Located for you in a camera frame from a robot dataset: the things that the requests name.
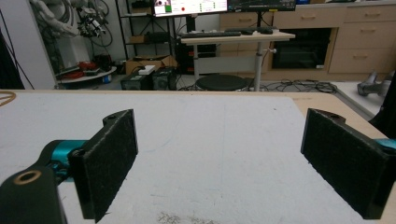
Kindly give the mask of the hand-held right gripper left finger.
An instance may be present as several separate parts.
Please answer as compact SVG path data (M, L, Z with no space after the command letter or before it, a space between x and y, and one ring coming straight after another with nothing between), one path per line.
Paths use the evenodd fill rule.
M103 128L68 155L85 219L99 222L115 199L138 154L134 111L103 119Z

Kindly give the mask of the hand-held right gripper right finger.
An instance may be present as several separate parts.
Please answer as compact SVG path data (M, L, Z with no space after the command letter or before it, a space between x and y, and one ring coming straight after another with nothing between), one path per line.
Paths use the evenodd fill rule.
M332 112L307 110L301 153L364 219L380 219L396 181L396 139L372 139Z

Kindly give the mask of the grey metal stand foot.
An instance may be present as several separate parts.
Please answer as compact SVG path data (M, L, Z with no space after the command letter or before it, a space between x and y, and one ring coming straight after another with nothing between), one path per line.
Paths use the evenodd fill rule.
M378 96L385 97L389 90L394 74L395 71L391 71L384 80L378 83L376 81L377 72L373 71L366 80L357 85L358 94L361 96L367 96L369 94L375 93Z

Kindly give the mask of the black electronic box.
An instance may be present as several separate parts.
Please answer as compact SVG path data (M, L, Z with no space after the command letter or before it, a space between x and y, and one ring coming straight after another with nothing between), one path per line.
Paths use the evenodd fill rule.
M139 75L133 73L120 81L124 91L152 91L153 83L151 75Z
M164 67L152 75L153 89L156 91L175 91L177 89L177 74L173 67Z

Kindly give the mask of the round white platform base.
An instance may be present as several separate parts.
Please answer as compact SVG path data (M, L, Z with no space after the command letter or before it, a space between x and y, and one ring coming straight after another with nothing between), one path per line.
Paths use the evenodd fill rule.
M102 71L102 72L100 72L99 70L99 72L96 74L96 75L89 75L89 76L87 76L86 74L84 75L84 76L82 76L82 77L78 77L78 78L61 78L60 80L57 80L57 83L60 83L60 84L67 84L67 83L75 83L75 82L81 82L81 81L87 81L87 80L92 80L92 79L96 79L96 78L99 78L99 77L108 77L108 76L111 76L115 71L116 71L116 67L115 66L112 66L111 67L111 69L109 70L109 71L106 71L106 72L104 72L104 71Z

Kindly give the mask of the white table mat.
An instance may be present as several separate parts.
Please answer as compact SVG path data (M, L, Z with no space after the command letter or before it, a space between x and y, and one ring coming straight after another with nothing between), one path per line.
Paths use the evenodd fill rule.
M20 91L0 106L0 182L54 139L88 139L132 109L138 155L101 224L373 224L301 152L314 93Z

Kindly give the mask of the brown cardboard box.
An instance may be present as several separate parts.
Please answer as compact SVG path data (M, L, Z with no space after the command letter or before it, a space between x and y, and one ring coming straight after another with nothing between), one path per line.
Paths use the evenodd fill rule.
M141 55L129 59L125 63L125 73L131 75L139 67L154 65L158 70L162 67L177 67L178 63L172 55Z

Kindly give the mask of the built-in black oven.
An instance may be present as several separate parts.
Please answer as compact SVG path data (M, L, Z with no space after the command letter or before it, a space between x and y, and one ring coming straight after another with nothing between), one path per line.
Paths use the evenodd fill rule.
M276 41L273 69L322 69L331 41L331 28L281 29L295 35L289 41Z

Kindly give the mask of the light wooden cabinet with drawers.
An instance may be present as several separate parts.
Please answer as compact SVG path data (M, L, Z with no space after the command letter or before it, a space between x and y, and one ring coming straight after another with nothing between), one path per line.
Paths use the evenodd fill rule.
M263 80L364 80L396 69L396 0L299 5L293 11L267 12L261 25L279 29L329 28L330 43L320 68L277 69L274 56L262 66Z

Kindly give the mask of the black metal shelf rack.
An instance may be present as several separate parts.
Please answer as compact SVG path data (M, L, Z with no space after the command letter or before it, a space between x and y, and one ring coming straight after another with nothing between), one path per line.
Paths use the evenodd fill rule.
M127 59L140 55L172 55L170 19L156 18L153 0L114 0Z

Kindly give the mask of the round black stool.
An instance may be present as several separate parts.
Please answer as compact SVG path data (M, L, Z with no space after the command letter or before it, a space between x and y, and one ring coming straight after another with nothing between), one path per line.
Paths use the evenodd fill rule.
M241 91L247 85L244 78L232 75L210 75L196 81L196 86L205 91Z

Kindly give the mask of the light wooden standing desk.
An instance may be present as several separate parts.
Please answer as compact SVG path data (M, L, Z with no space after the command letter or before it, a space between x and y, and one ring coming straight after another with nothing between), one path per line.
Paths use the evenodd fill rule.
M201 74L254 71L254 91L259 91L262 79L263 44L274 41L289 41L294 37L293 34L275 31L271 35L253 33L252 35L240 36L182 38L181 42L187 46L193 46L194 78L196 81L200 79ZM200 58L198 56L198 47L201 45L241 43L256 43L256 53L253 56L211 58Z

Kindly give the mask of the black keyboard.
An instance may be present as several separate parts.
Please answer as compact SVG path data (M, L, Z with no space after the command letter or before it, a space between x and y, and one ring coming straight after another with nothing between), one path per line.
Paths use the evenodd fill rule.
M240 36L240 32L207 32L207 33L187 33L181 34L181 38L207 38L207 37L228 37Z

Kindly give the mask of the computer monitor with bright screen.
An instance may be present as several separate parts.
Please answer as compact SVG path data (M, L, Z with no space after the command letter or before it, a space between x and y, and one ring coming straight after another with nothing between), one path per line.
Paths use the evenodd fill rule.
M217 13L227 9L228 0L152 0L155 17Z

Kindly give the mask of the dark computer monitor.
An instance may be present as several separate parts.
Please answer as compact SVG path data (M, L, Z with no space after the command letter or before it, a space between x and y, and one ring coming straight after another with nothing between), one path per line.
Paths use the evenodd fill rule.
M294 11L296 0L227 0L230 12Z

